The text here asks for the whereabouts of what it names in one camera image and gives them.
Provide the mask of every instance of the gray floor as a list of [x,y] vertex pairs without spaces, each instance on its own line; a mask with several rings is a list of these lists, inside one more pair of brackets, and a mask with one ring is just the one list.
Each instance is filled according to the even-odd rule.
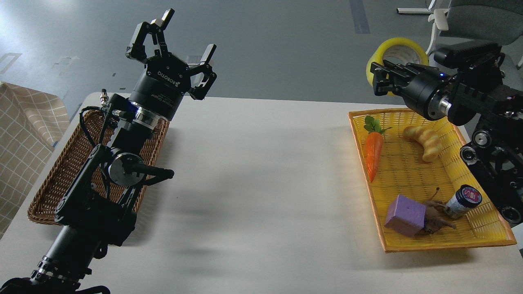
[[[218,46],[213,58],[218,80],[209,96],[401,104],[399,97],[372,94],[365,66],[388,38],[428,46],[427,16],[396,13],[398,6],[424,5],[423,0],[4,0],[0,81],[58,95],[70,114],[101,88],[131,92],[142,72],[139,62],[124,56],[134,29],[172,7],[176,13],[165,31],[172,53],[186,60],[202,55],[209,43]],[[505,51],[519,60],[522,48],[520,39]]]

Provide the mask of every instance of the wicker basket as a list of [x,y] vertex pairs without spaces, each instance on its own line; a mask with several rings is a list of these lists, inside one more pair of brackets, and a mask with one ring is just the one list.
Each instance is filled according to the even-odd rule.
[[[86,113],[85,124],[93,138],[98,138],[103,123],[104,117],[99,111],[89,111]],[[168,127],[168,121],[159,120],[154,128],[154,138],[152,140],[146,140],[140,152],[145,164],[155,165]],[[104,144],[107,144],[113,133],[114,130],[107,129],[104,135]],[[85,137],[80,126],[77,126],[31,202],[27,211],[29,220],[42,224],[58,224],[54,221],[54,209],[67,192],[67,189],[84,165],[92,149],[93,147]],[[94,173],[92,182],[96,185],[96,191],[100,193],[100,195],[105,195],[99,169]],[[110,199],[116,202],[125,187],[113,183],[110,185]],[[134,204],[134,211],[138,211],[145,190],[146,187],[144,186]]]
[[[365,167],[366,155],[363,152],[368,135],[368,131],[363,128],[367,115],[379,119],[383,128],[392,127],[383,135],[379,169],[372,183],[369,181]],[[460,159],[459,150],[465,140],[446,118],[428,121],[410,109],[400,108],[349,112],[349,120],[366,175],[381,244],[386,252],[516,244],[510,226]],[[407,126],[427,126],[438,133],[443,151],[435,162],[423,162],[423,147],[403,139],[402,132]],[[384,226],[388,207],[398,194],[423,203],[439,187],[434,200],[445,203],[463,184],[477,188],[483,195],[483,201],[465,217],[453,221],[456,230],[444,227],[433,235],[419,233],[409,238]]]

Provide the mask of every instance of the checkered cloth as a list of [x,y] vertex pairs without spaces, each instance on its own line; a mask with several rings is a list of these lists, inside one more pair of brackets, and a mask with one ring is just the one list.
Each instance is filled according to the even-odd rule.
[[0,238],[68,126],[57,96],[0,82]]

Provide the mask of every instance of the jar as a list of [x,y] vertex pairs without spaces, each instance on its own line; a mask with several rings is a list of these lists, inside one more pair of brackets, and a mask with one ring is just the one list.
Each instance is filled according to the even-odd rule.
[[449,199],[443,211],[452,219],[458,219],[481,203],[481,193],[469,186],[462,185]]

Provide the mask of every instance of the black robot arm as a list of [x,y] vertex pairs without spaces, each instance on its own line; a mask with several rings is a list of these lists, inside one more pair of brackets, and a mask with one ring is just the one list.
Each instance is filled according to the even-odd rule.
[[[114,94],[109,98],[103,90],[101,107],[82,110],[80,126],[93,150],[55,209],[55,221],[64,227],[31,277],[7,281],[1,294],[110,293],[104,286],[77,289],[79,281],[91,272],[91,260],[103,258],[108,244],[121,246],[134,230],[137,215],[133,207],[142,187],[174,176],[170,169],[145,165],[140,151],[146,140],[153,137],[158,120],[172,120],[185,92],[202,100],[216,79],[209,64],[215,45],[207,47],[200,64],[193,68],[167,50],[163,30],[173,13],[169,9],[160,20],[137,26],[126,56],[144,63],[145,70],[131,96]],[[149,58],[143,45],[147,35],[158,46]],[[198,86],[191,87],[190,77],[198,73],[203,73],[204,78]],[[101,111],[105,117],[98,144],[84,126],[82,113],[86,110]],[[115,121],[118,124],[113,126],[114,135],[107,145],[102,144],[105,130]],[[98,170],[106,186],[104,196],[91,184]],[[116,202],[109,200],[109,181],[125,187]]]
[[461,148],[460,156],[501,215],[513,225],[521,223],[523,92],[503,85],[501,46],[470,41],[442,47],[434,58],[458,73],[447,75],[420,64],[373,62],[374,94],[390,91],[427,120],[447,116],[456,126],[479,114],[472,141]]

